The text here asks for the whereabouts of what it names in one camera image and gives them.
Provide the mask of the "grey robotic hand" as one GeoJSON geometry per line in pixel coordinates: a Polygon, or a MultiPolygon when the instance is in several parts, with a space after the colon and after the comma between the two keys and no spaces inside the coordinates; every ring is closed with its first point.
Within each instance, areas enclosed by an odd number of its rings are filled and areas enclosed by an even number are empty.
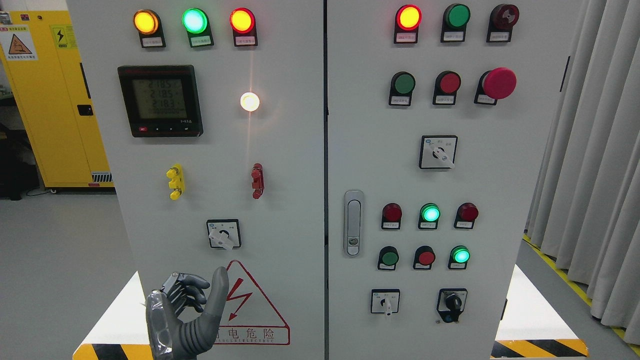
{"type": "Polygon", "coordinates": [[[215,344],[227,301],[229,277],[220,266],[212,281],[173,272],[146,299],[146,323],[154,360],[195,360],[215,344]]]}

